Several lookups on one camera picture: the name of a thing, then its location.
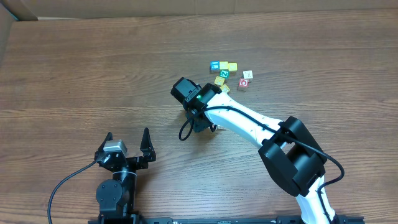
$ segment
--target wire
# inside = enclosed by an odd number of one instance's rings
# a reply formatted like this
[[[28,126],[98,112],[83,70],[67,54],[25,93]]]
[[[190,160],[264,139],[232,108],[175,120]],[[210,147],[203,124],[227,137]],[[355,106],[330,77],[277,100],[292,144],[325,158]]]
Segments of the wire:
[[[56,191],[58,190],[58,188],[61,187],[61,185],[63,183],[65,183],[67,180],[71,179],[72,177],[76,176],[77,174],[83,172],[84,170],[87,170],[88,168],[90,168],[91,166],[93,166],[96,163],[96,161],[93,161],[91,164],[88,164],[87,166],[85,166],[84,168],[81,168],[80,170],[70,174],[69,176],[67,176],[66,178],[64,178],[63,180],[61,180],[61,182],[54,188],[54,190],[51,193],[51,197],[49,200],[49,205],[47,207],[47,217],[49,218],[49,224],[52,224],[52,220],[51,220],[51,203],[52,203],[52,199],[54,198],[54,195],[56,193]]]
[[[329,156],[328,154],[326,154],[326,153],[324,153],[324,152],[321,152],[321,151],[319,151],[318,149],[315,149],[314,147],[309,146],[309,145],[307,145],[307,144],[305,144],[305,143],[303,143],[303,142],[301,142],[301,141],[299,141],[299,140],[296,140],[296,139],[294,139],[294,138],[292,138],[292,137],[290,137],[290,136],[288,136],[288,135],[286,135],[286,134],[279,133],[278,131],[276,131],[276,130],[270,128],[270,127],[268,127],[268,125],[261,123],[260,121],[254,119],[252,116],[248,115],[247,113],[245,113],[245,112],[243,112],[243,111],[241,111],[241,110],[239,110],[239,109],[237,109],[237,108],[233,108],[232,106],[212,106],[211,108],[205,108],[205,109],[203,109],[203,110],[197,112],[197,113],[194,114],[193,116],[189,117],[189,118],[187,119],[187,121],[182,125],[181,130],[180,130],[180,134],[178,135],[178,138],[179,138],[181,141],[185,141],[185,140],[187,140],[187,138],[189,137],[189,135],[191,135],[192,128],[193,128],[192,126],[191,126],[191,129],[190,129],[189,133],[187,134],[187,136],[186,136],[185,138],[181,138],[182,131],[184,130],[184,128],[186,127],[186,125],[187,125],[191,120],[192,120],[192,125],[193,125],[193,120],[194,120],[195,118],[197,118],[199,115],[201,115],[201,114],[203,114],[203,113],[205,113],[206,111],[209,111],[209,110],[219,110],[219,109],[227,109],[227,110],[236,111],[236,112],[240,113],[241,115],[247,117],[248,119],[250,119],[250,120],[253,121],[254,123],[258,124],[258,125],[259,125],[260,127],[262,127],[263,129],[266,129],[266,130],[268,130],[268,131],[270,131],[270,132],[272,132],[272,133],[274,133],[274,134],[276,134],[276,135],[282,137],[282,138],[285,139],[285,140],[288,140],[288,141],[290,141],[290,142],[294,142],[294,143],[298,144],[299,146],[305,147],[305,148],[307,148],[307,149],[309,149],[309,150],[311,150],[311,151],[317,153],[318,155],[321,155],[321,156],[323,156],[323,157],[325,157],[325,158],[331,160],[332,163],[334,163],[334,164],[339,168],[339,170],[340,170],[340,175],[339,175],[337,178],[333,179],[333,180],[330,180],[330,181],[328,181],[328,182],[325,182],[324,184],[322,184],[321,186],[319,186],[319,188],[318,188],[318,190],[317,190],[318,197],[319,197],[319,200],[321,201],[321,205],[322,205],[323,211],[325,212],[325,215],[326,215],[326,217],[327,217],[329,223],[332,223],[332,220],[330,219],[330,216],[329,216],[329,214],[328,214],[328,212],[327,212],[327,210],[326,210],[325,203],[323,202],[323,199],[322,199],[322,188],[326,187],[327,185],[334,184],[334,183],[336,183],[337,181],[341,180],[341,179],[344,177],[345,172],[344,172],[343,166],[342,166],[335,158]]]
[[[217,124],[210,125],[210,131],[215,132],[217,130]]]

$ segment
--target red block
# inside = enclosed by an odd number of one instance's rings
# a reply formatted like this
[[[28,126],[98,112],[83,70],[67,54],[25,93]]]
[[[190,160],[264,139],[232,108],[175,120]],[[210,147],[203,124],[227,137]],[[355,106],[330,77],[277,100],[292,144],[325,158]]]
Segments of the red block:
[[[249,81],[244,78],[241,78],[239,80],[238,90],[246,91],[248,90],[248,87],[249,87]]]

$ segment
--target green block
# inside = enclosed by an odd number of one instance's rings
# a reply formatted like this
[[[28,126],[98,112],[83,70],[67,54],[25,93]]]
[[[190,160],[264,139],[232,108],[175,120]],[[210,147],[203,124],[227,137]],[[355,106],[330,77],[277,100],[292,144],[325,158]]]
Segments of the green block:
[[[229,71],[227,71],[227,70],[221,70],[221,71],[220,71],[220,77],[223,77],[223,78],[225,78],[225,79],[228,79],[228,77],[229,77]]]

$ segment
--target cardboard box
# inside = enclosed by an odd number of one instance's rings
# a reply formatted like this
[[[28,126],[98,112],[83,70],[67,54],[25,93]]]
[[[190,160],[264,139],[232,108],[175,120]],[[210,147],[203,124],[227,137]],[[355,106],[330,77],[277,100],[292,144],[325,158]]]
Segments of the cardboard box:
[[[0,2],[23,21],[398,8],[396,0],[0,0]]]
[[[14,18],[10,15],[6,8],[0,4],[0,66],[6,51],[7,39],[10,34],[11,24]]]

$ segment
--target yellow block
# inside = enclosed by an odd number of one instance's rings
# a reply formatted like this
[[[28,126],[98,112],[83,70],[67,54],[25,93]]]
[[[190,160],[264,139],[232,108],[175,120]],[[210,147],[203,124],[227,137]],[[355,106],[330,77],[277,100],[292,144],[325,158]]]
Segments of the yellow block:
[[[228,62],[220,62],[220,70],[228,70]]]
[[[225,82],[225,78],[223,77],[216,77],[216,80],[214,81],[214,84],[218,86],[222,86]]]
[[[229,91],[231,91],[229,88],[228,88],[228,86],[227,85],[222,85],[221,87],[221,90],[223,91],[223,92],[225,92],[225,93],[228,93]]]
[[[229,70],[229,72],[238,71],[238,64],[237,63],[228,63],[228,70]]]

